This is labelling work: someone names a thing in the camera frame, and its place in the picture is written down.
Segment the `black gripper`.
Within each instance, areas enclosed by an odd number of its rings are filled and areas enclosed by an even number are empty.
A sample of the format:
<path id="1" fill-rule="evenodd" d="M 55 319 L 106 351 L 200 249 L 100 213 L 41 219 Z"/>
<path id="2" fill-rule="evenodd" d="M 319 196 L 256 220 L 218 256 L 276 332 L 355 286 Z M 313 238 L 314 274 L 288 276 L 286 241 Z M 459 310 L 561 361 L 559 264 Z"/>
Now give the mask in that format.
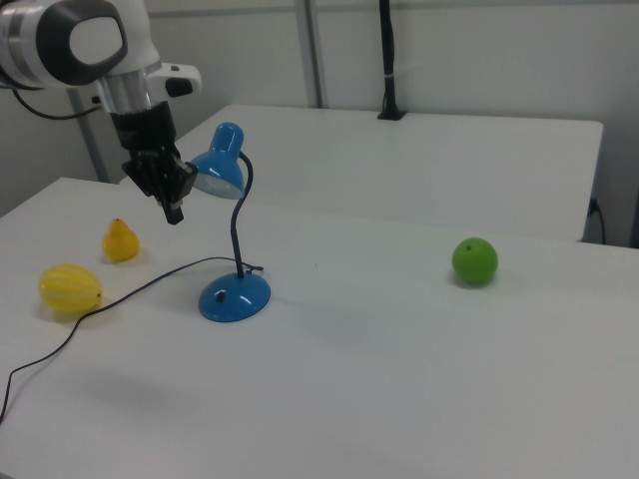
<path id="1" fill-rule="evenodd" d="M 169 225 L 184 219 L 182 199 L 197 171 L 176 146 L 176 128 L 168 102 L 148 110 L 111 115 L 121 146 L 129 152 L 123 171 L 147 196 L 154 197 Z"/>

